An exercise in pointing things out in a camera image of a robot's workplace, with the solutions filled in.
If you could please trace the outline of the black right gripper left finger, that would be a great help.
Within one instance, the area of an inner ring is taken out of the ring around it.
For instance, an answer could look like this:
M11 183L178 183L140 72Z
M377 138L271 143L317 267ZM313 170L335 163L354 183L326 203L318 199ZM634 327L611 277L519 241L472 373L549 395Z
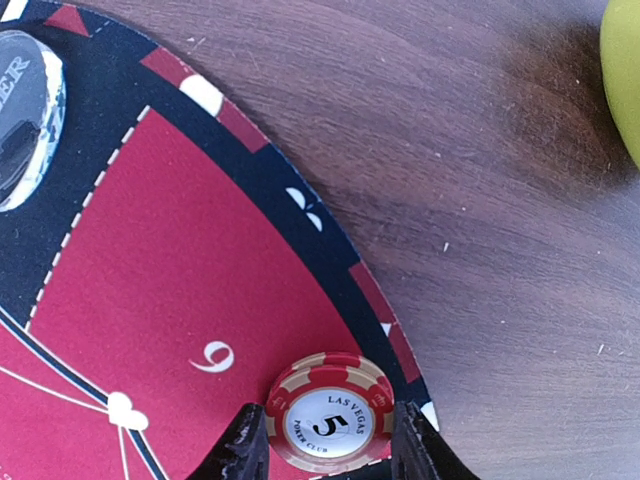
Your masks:
M270 450L265 408L243 405L188 480L267 480Z

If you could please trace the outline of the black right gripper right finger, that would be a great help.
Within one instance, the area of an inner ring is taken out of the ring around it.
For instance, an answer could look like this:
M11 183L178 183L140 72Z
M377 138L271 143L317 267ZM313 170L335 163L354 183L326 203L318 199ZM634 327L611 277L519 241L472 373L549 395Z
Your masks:
M479 480L418 406L405 401L394 408L391 475L398 480Z

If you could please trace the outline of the red five poker chip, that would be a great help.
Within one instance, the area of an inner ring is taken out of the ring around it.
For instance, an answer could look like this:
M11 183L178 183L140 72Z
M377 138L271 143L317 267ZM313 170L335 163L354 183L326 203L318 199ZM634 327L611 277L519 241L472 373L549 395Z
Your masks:
M273 449L290 465L335 474L379 459L391 440L394 391L380 367L349 352L321 352L273 383L266 423Z

